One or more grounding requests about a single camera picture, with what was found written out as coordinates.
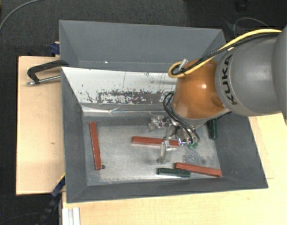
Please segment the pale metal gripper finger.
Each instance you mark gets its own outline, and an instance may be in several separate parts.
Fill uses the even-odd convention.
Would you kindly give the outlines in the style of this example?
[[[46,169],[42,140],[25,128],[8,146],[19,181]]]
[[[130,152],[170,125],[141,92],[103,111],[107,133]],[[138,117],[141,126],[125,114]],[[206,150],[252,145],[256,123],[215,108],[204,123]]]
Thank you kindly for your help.
[[[158,164],[170,162],[173,148],[168,142],[162,142],[160,146],[160,156],[157,159]]]
[[[169,126],[169,119],[165,119],[163,116],[155,116],[151,117],[151,121],[149,123],[149,131],[155,132],[157,129],[166,128]]]

